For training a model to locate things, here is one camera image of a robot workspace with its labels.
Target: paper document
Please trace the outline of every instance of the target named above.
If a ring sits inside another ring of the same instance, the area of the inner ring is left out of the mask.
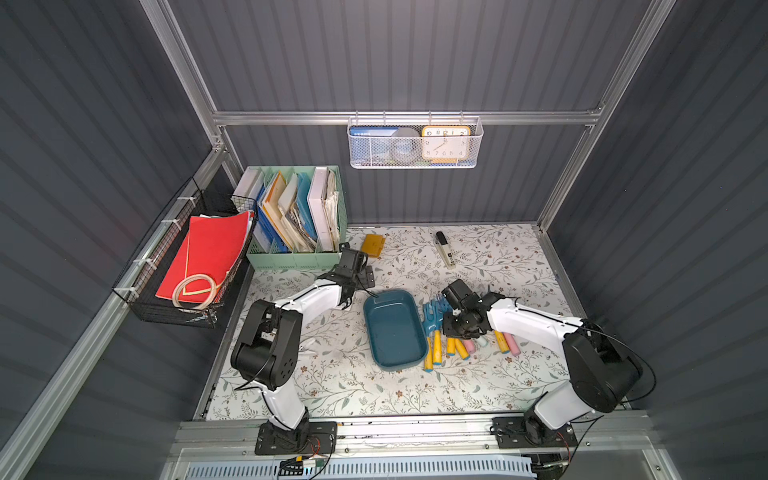
[[[336,174],[328,170],[328,182],[326,184],[326,200],[324,203],[326,221],[331,233],[333,251],[339,251],[339,192],[336,191]]]

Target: table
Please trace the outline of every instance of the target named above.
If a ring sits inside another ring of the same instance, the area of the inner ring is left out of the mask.
[[[360,248],[368,233],[384,235],[379,259],[371,259],[376,287],[371,291],[408,290],[417,305],[463,279],[478,293],[489,287],[520,302],[564,315],[570,310],[529,224],[459,227],[351,228],[349,242]],[[445,267],[434,246],[442,230],[457,266]],[[307,270],[256,272],[234,339],[254,300],[293,295],[316,275]],[[362,316],[367,293],[359,291],[348,311],[329,310],[302,328],[306,350],[293,374],[302,402],[312,417],[411,415],[440,412],[523,410],[568,379],[565,361],[552,351],[518,337],[521,355],[502,354],[493,335],[470,359],[445,354],[433,372],[421,366],[384,372],[372,360]],[[258,419],[268,416],[257,389],[235,392],[244,380],[227,360],[214,388],[208,420]]]

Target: corrugated metal wall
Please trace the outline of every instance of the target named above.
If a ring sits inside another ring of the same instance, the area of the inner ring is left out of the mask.
[[[647,0],[173,0],[219,110],[593,108]]]
[[[686,480],[768,456],[766,25],[766,2],[678,2],[550,230],[657,370],[642,406]]]
[[[485,127],[478,166],[463,170],[358,170],[346,127],[229,127],[249,165],[342,170],[351,223],[536,221],[581,136],[578,125]]]
[[[0,2],[0,445],[209,150],[137,2]],[[152,476],[217,334],[126,319],[29,478]]]
[[[594,108],[648,0],[171,2],[220,111]],[[581,127],[486,127],[473,170],[349,167],[342,127],[227,127],[244,163],[338,164],[353,223],[533,221]]]

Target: binder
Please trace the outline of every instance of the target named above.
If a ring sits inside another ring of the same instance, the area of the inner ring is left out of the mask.
[[[315,223],[317,242],[320,245],[320,249],[323,252],[333,252],[333,240],[331,238],[331,231],[328,228],[325,209],[327,177],[327,167],[315,168],[315,173],[310,185],[310,192],[307,194],[306,201],[310,207],[312,222]]]

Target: file organizer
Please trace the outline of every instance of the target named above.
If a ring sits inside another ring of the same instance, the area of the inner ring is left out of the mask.
[[[339,167],[327,166],[336,174],[336,190],[339,192],[339,237],[341,242],[346,241],[346,204],[344,203],[344,192],[342,189]],[[264,182],[269,182],[272,177],[281,172],[284,177],[290,178],[293,174],[305,173],[312,178],[315,167],[248,167],[258,168],[264,172]],[[263,251],[255,240],[250,241],[248,261],[255,270],[330,270],[339,262],[339,253],[324,253],[318,243],[315,253],[277,253],[276,245],[273,243],[269,252]]]

